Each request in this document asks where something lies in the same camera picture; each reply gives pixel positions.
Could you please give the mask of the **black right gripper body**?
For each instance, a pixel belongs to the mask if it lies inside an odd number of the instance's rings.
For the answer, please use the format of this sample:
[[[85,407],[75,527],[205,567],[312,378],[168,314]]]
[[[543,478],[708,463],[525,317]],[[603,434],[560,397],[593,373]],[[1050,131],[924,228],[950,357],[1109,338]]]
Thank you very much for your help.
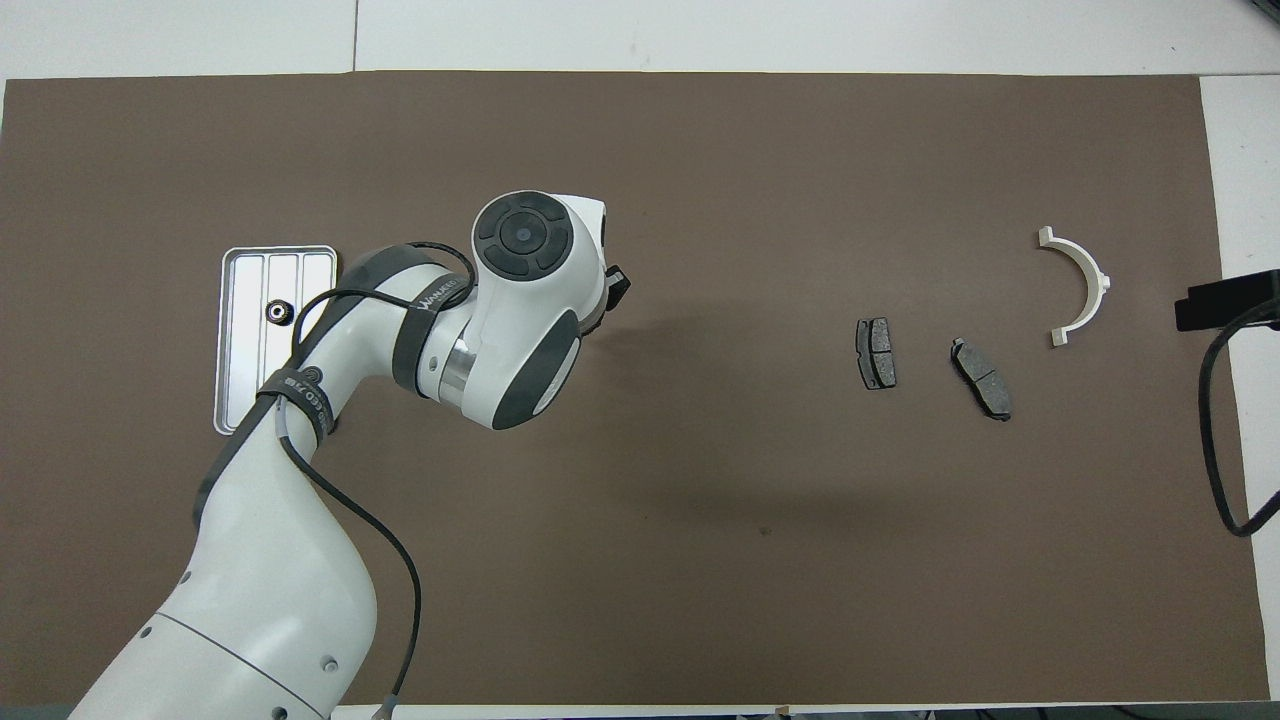
[[[1233,277],[1224,284],[1222,327],[1279,328],[1279,270]]]

